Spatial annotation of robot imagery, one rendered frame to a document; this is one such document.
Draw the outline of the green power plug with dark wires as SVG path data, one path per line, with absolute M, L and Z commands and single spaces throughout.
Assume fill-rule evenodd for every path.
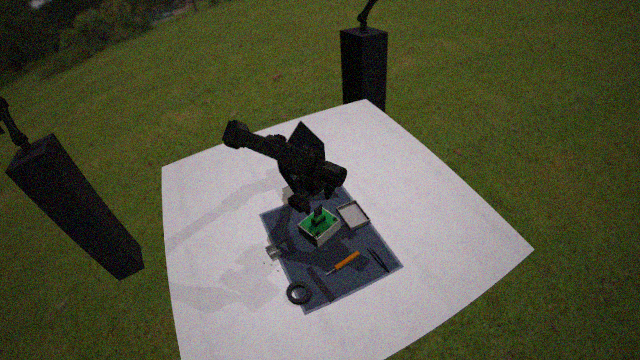
M 314 209 L 314 217 L 312 217 L 311 220 L 316 224 L 324 217 L 325 214 L 322 212 L 322 204 L 320 204 L 316 209 Z

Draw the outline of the dark blue work mat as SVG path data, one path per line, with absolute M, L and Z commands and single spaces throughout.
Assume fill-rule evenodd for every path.
M 281 252 L 277 258 L 289 284 L 303 281 L 310 285 L 311 298 L 300 304 L 305 315 L 348 297 L 404 267 L 371 222 L 349 231 L 336 211 L 337 207 L 354 201 L 343 185 L 336 187 L 329 200 L 325 199 L 322 190 L 308 201 L 311 206 L 310 214 L 322 204 L 322 207 L 340 219 L 341 223 L 341 228 L 319 247 L 299 234 L 297 224 L 308 217 L 305 212 L 299 213 L 285 204 L 259 214 L 271 244 L 275 243 Z M 389 272 L 376 262 L 373 255 L 380 263 L 381 260 L 369 246 L 381 258 Z M 331 272 L 336 264 L 357 250 L 359 255 L 354 260 Z M 329 302 L 306 270 L 309 266 L 328 287 L 335 300 Z M 326 275 L 327 273 L 329 274 Z

